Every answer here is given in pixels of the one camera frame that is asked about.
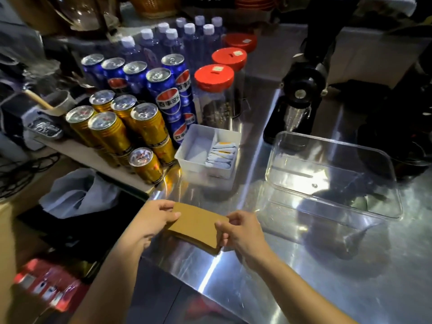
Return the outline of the person's right forearm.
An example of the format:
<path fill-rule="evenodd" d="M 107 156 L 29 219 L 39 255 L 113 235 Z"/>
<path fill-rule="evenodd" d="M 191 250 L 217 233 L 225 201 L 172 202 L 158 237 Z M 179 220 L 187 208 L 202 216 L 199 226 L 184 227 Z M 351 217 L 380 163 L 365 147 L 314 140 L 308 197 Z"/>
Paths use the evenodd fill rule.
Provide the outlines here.
<path fill-rule="evenodd" d="M 273 251 L 245 256 L 290 324 L 359 324 L 314 290 Z"/>

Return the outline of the group of clear water bottles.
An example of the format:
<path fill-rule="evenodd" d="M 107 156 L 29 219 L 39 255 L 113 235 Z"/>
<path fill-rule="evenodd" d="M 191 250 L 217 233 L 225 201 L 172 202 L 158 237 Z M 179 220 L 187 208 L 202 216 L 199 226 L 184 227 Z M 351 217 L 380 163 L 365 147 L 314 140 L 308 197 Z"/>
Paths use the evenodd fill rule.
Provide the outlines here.
<path fill-rule="evenodd" d="M 142 60 L 150 69 L 162 66 L 162 58 L 169 54 L 181 54 L 192 73 L 212 62 L 213 52 L 222 49 L 226 31 L 221 17 L 213 17 L 206 23 L 204 16 L 196 16 L 194 22 L 184 17 L 175 22 L 159 22 L 122 33 L 119 37 L 122 56 L 127 62 Z"/>

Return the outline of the person's left hand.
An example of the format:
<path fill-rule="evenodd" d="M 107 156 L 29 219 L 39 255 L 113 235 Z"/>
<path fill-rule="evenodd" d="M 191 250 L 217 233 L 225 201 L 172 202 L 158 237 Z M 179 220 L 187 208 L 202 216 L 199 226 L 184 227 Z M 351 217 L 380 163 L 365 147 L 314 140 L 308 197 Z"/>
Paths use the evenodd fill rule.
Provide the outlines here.
<path fill-rule="evenodd" d="M 180 213 L 173 210 L 174 205 L 175 202 L 170 200 L 147 201 L 129 224 L 127 238 L 143 249 L 148 248 L 152 239 L 165 228 L 157 226 L 157 213 Z"/>

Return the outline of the person's right hand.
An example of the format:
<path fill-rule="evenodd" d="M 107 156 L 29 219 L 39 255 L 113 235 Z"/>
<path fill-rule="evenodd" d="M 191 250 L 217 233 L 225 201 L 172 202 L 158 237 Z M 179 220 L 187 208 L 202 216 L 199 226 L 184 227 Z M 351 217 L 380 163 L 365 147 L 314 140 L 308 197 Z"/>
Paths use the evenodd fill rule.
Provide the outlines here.
<path fill-rule="evenodd" d="M 236 210 L 227 215 L 228 221 L 217 221 L 221 233 L 219 245 L 240 253 L 251 268 L 256 268 L 271 249 L 265 241 L 261 225 L 254 213 Z"/>

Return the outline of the clear jar with red lid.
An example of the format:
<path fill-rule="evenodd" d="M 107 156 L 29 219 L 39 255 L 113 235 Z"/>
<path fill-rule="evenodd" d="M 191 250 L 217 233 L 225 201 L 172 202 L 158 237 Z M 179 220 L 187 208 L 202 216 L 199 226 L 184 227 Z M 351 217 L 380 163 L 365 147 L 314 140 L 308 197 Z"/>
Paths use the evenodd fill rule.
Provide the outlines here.
<path fill-rule="evenodd" d="M 202 117 L 202 125 L 234 130 L 235 73 L 222 64 L 210 64 L 199 68 L 194 74 Z"/>
<path fill-rule="evenodd" d="M 244 50 L 250 54 L 256 49 L 257 36 L 247 33 L 228 33 L 225 36 L 225 45 Z"/>
<path fill-rule="evenodd" d="M 226 47 L 215 51 L 212 54 L 212 60 L 215 64 L 226 65 L 233 69 L 234 75 L 234 109 L 233 118 L 241 114 L 242 101 L 245 99 L 245 66 L 247 62 L 247 53 L 240 48 Z"/>

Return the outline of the small metal tray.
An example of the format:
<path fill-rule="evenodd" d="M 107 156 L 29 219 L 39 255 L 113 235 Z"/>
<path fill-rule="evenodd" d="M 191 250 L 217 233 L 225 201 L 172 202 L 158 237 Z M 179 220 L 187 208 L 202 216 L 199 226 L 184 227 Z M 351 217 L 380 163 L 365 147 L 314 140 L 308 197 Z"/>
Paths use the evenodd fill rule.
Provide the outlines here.
<path fill-rule="evenodd" d="M 33 119 L 26 128 L 45 140 L 60 140 L 64 131 L 51 120 L 44 117 Z"/>

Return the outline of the grey-blue cloth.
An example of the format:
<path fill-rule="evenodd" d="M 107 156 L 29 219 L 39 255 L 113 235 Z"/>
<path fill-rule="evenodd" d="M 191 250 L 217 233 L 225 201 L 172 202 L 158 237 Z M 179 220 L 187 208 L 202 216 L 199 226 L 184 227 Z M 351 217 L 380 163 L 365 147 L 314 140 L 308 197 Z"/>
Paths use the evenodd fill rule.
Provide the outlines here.
<path fill-rule="evenodd" d="M 56 179 L 39 205 L 48 214 L 67 219 L 109 210 L 118 204 L 120 193 L 94 169 L 79 168 Z"/>

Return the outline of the clear plastic container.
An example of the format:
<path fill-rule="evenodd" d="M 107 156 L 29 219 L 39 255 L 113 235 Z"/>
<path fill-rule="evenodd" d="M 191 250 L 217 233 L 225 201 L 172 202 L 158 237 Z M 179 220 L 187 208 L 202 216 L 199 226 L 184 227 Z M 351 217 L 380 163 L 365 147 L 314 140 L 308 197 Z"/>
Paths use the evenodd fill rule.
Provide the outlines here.
<path fill-rule="evenodd" d="M 265 233 L 341 259 L 358 253 L 369 229 L 403 215 L 386 153 L 287 131 L 275 137 L 256 207 Z"/>

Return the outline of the stack of brown cardboard sleeves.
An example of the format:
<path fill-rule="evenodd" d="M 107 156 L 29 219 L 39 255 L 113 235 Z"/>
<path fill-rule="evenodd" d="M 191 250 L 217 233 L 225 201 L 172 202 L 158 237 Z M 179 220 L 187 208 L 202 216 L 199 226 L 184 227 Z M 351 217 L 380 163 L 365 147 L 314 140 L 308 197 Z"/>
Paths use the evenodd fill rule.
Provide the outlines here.
<path fill-rule="evenodd" d="M 180 212 L 181 216 L 167 226 L 168 234 L 187 241 L 213 256 L 219 254 L 220 235 L 215 223 L 229 222 L 228 217 L 181 202 L 175 202 L 173 210 Z"/>

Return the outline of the wicker basket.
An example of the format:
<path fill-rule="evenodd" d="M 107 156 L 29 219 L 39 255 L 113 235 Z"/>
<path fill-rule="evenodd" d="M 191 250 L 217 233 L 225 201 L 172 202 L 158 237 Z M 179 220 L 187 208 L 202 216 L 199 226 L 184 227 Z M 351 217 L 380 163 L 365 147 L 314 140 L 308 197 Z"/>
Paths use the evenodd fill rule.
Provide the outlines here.
<path fill-rule="evenodd" d="M 163 19 L 175 16 L 181 0 L 129 0 L 138 16 L 148 19 Z"/>

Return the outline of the row of white sachets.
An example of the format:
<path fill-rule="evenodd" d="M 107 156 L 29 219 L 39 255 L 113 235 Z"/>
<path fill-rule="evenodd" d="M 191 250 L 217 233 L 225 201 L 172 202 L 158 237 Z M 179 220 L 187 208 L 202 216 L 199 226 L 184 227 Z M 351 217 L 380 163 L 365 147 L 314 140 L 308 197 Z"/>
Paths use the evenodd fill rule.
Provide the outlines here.
<path fill-rule="evenodd" d="M 238 151 L 234 142 L 217 142 L 210 150 L 204 165 L 208 168 L 231 169 Z"/>

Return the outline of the group of blue soda cans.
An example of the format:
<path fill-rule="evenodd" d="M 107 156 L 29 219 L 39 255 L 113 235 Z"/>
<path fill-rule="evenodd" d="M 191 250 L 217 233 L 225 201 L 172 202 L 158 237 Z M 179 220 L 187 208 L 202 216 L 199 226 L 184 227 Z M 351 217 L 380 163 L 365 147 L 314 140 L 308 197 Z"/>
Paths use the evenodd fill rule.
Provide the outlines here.
<path fill-rule="evenodd" d="M 168 54 L 161 63 L 162 67 L 146 73 L 147 88 L 164 116 L 173 142 L 179 147 L 190 125 L 197 124 L 191 73 L 181 54 Z"/>

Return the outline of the black coffee grinder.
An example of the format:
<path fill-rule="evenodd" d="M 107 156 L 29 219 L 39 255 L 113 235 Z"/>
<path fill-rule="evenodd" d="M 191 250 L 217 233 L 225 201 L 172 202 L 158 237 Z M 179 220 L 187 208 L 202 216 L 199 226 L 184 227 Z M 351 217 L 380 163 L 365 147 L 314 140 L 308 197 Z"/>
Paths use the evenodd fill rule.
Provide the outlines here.
<path fill-rule="evenodd" d="M 317 109 L 328 88 L 336 39 L 360 0 L 310 0 L 307 37 L 281 81 L 281 92 L 263 131 L 274 144 L 282 131 L 310 134 Z"/>

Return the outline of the person's left forearm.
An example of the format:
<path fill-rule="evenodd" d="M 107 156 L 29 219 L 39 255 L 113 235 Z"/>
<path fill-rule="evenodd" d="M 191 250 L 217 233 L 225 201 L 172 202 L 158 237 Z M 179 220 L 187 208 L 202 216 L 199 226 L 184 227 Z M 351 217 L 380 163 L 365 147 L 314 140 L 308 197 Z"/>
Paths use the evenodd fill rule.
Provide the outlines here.
<path fill-rule="evenodd" d="M 68 324 L 125 323 L 140 258 L 153 237 L 151 233 L 121 235 Z"/>

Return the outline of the clear glass pitcher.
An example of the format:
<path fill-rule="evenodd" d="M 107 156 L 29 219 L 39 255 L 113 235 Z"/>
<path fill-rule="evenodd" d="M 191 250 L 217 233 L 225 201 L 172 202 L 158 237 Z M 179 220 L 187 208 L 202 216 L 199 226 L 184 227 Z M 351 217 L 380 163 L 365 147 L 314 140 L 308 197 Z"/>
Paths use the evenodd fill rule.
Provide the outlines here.
<path fill-rule="evenodd" d="M 47 0 L 72 30 L 91 32 L 120 26 L 118 0 Z"/>

